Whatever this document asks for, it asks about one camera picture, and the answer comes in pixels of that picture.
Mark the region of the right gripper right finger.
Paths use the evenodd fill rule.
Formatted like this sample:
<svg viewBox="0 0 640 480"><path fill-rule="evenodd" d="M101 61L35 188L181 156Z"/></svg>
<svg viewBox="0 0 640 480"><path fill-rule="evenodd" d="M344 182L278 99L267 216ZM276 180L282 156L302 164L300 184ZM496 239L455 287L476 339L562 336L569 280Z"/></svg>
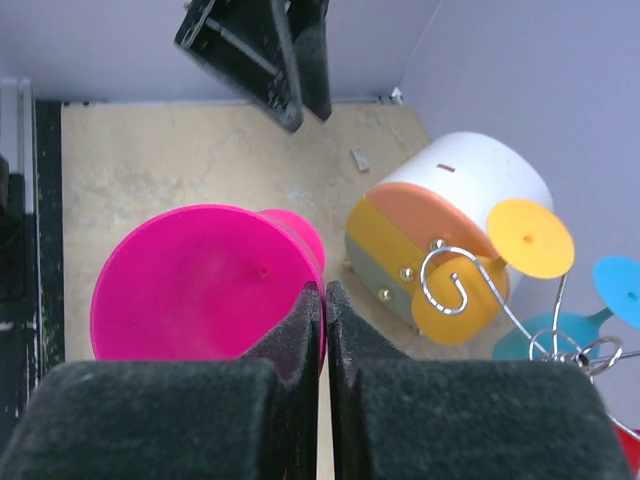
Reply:
<svg viewBox="0 0 640 480"><path fill-rule="evenodd" d="M326 290L339 479L629 479L596 389L536 361L416 360Z"/></svg>

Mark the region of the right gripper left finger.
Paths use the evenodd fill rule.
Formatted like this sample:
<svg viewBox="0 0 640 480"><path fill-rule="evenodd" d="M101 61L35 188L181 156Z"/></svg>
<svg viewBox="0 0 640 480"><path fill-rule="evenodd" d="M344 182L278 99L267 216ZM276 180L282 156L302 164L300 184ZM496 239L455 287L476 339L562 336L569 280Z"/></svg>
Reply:
<svg viewBox="0 0 640 480"><path fill-rule="evenodd" d="M67 362L36 389L5 479L312 479L321 293L239 358Z"/></svg>

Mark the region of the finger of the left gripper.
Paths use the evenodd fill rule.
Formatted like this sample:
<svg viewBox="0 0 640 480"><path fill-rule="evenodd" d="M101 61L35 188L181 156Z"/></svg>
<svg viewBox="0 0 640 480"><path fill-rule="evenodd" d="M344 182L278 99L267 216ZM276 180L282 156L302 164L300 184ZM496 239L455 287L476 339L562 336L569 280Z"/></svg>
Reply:
<svg viewBox="0 0 640 480"><path fill-rule="evenodd" d="M288 132L303 102L283 1L190 1L174 43Z"/></svg>
<svg viewBox="0 0 640 480"><path fill-rule="evenodd" d="M293 0L287 12L304 105L321 121L332 114L326 14L328 1Z"/></svg>

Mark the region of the orange wine glass front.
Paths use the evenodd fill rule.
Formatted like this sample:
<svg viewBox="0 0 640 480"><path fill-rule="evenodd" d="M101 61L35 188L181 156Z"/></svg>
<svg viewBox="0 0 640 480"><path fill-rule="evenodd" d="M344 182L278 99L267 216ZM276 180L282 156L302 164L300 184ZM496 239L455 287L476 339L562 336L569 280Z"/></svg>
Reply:
<svg viewBox="0 0 640 480"><path fill-rule="evenodd" d="M411 313L419 332L438 344L463 344L498 313L512 314L507 302L509 267L551 280L565 277L574 264L575 245L568 228L541 204L504 200L489 212L486 226L494 255L445 245L422 261Z"/></svg>

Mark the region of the pink plastic wine glass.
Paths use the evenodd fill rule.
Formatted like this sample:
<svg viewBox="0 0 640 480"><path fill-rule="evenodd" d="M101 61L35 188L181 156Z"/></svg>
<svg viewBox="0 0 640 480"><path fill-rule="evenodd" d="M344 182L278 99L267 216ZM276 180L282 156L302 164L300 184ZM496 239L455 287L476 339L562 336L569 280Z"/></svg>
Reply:
<svg viewBox="0 0 640 480"><path fill-rule="evenodd" d="M89 331L102 361L235 359L321 285L324 242L303 216L231 205L180 207L112 251L94 288Z"/></svg>

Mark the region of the blue plastic wine glass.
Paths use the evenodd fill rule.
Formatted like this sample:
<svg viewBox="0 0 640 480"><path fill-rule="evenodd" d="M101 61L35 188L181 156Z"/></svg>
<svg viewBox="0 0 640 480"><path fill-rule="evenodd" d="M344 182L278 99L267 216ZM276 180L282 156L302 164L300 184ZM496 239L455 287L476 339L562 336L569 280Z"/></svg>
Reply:
<svg viewBox="0 0 640 480"><path fill-rule="evenodd" d="M639 329L639 261L607 256L593 268L596 291L605 307L590 315L561 311L558 315L558 349L575 350L566 334L577 346L586 347L600 334L601 326L611 317L618 317L635 329ZM528 332L547 351L552 350L553 312L543 313L521 321ZM493 360L524 360L529 357L529 341L517 328L497 341L492 352Z"/></svg>

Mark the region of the chrome wine glass rack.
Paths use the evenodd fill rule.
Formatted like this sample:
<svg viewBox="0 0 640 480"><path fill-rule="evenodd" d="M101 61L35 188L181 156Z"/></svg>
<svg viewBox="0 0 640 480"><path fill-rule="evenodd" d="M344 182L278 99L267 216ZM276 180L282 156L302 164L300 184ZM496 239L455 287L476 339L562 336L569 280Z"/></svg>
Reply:
<svg viewBox="0 0 640 480"><path fill-rule="evenodd" d="M507 305L502 279L508 264L536 278L558 279L551 312L525 321L517 318ZM412 315L418 329L429 338L458 344L503 312L514 330L496 343L494 358L572 362L595 377L619 361L639 355L638 351L624 351L619 338L599 333L601 325L613 316L633 327L639 325L639 264L620 256L605 257L596 264L593 280L605 306L589 316L561 310L572 264L569 254L550 264L537 261L528 265L442 246L427 254L421 264L420 290L412 300Z"/></svg>

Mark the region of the red plastic wine glass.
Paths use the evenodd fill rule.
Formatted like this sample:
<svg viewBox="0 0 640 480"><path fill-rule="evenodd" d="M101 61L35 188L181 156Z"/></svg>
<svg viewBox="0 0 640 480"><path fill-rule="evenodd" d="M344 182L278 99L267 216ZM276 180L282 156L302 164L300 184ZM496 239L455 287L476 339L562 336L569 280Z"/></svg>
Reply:
<svg viewBox="0 0 640 480"><path fill-rule="evenodd" d="M629 429L619 422L614 423L614 428L622 445L630 470L634 476L638 476L640 462L639 430Z"/></svg>

